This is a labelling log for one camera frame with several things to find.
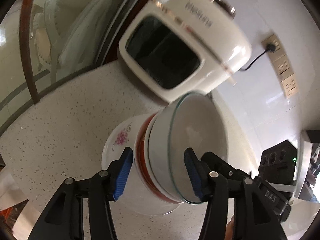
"white rice cooker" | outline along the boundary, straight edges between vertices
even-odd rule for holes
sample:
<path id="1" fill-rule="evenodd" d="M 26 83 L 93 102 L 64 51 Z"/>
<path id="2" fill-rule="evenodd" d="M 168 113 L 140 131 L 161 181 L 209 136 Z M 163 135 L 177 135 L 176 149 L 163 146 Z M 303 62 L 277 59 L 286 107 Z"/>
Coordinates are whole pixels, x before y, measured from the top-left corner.
<path id="1" fill-rule="evenodd" d="M 191 90 L 206 94 L 251 56 L 232 20 L 212 0 L 149 0 L 122 36 L 118 55 L 166 102 Z"/>

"electrical outlet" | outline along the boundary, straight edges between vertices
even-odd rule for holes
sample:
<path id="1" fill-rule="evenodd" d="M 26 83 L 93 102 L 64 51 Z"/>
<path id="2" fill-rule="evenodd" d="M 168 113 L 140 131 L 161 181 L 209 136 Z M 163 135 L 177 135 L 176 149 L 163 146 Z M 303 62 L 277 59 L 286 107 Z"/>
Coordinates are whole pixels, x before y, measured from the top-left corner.
<path id="1" fill-rule="evenodd" d="M 282 72 L 279 75 L 280 78 L 280 82 L 282 82 L 283 80 L 285 80 L 286 78 L 290 77 L 293 74 L 292 68 L 288 68 L 286 71 Z"/>
<path id="2" fill-rule="evenodd" d="M 290 68 L 290 63 L 287 55 L 282 56 L 273 62 L 273 65 L 279 75 Z"/>
<path id="3" fill-rule="evenodd" d="M 277 59 L 279 59 L 283 55 L 285 55 L 284 48 L 283 48 L 280 40 L 278 39 L 278 37 L 275 34 L 271 35 L 269 38 L 265 39 L 262 42 L 263 47 L 266 48 L 268 43 L 274 44 L 276 46 L 275 52 L 268 52 L 268 56 L 269 56 L 271 62 L 275 62 Z"/>
<path id="4" fill-rule="evenodd" d="M 292 95 L 298 92 L 295 74 L 292 74 L 291 76 L 287 77 L 285 80 L 281 82 L 281 84 L 287 98 L 291 97 Z"/>

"plate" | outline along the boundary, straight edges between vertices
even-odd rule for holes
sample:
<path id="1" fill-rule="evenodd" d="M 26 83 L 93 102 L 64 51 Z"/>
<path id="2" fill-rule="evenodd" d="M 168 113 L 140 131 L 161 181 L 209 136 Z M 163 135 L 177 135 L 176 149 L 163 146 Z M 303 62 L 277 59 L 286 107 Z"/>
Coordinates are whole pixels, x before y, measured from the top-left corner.
<path id="1" fill-rule="evenodd" d="M 134 116 L 119 124 L 110 134 L 102 152 L 101 167 L 106 170 L 110 163 L 120 158 L 125 147 L 134 149 L 138 132 L 151 114 Z M 164 202 L 154 196 L 141 181 L 135 162 L 129 173 L 123 195 L 117 201 L 140 214 L 164 215 L 179 205 Z"/>

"speckled countertop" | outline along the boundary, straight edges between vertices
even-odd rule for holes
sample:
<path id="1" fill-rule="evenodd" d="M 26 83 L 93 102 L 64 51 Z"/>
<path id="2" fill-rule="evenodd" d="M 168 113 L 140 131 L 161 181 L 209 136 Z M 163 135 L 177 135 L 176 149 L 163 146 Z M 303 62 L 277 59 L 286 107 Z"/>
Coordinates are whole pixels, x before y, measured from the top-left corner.
<path id="1" fill-rule="evenodd" d="M 213 92 L 213 98 L 226 124 L 228 162 L 246 172 L 256 170 L 245 135 L 219 94 Z M 20 188 L 42 211 L 66 177 L 79 180 L 101 170 L 105 141 L 120 122 L 160 108 L 127 80 L 117 61 L 111 62 L 71 80 L 28 109 L 0 137 L 1 155 Z M 206 204 L 182 204 L 170 214 L 150 217 L 111 203 L 119 239 L 197 239 L 205 209 Z M 87 219 L 84 231 L 89 238 Z"/>

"power cord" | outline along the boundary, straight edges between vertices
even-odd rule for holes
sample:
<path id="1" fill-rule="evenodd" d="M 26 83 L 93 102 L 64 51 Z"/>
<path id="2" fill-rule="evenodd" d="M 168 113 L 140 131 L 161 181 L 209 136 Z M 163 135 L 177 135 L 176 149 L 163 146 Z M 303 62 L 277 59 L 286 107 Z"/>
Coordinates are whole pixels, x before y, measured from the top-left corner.
<path id="1" fill-rule="evenodd" d="M 252 65 L 253 63 L 255 63 L 255 61 L 260 58 L 263 54 L 266 54 L 267 52 L 275 52 L 276 51 L 276 46 L 272 43 L 268 43 L 266 45 L 266 50 L 264 52 L 262 52 L 259 56 L 257 56 L 254 61 L 251 62 L 251 64 L 247 67 L 247 68 L 240 68 L 239 71 L 247 71 Z"/>

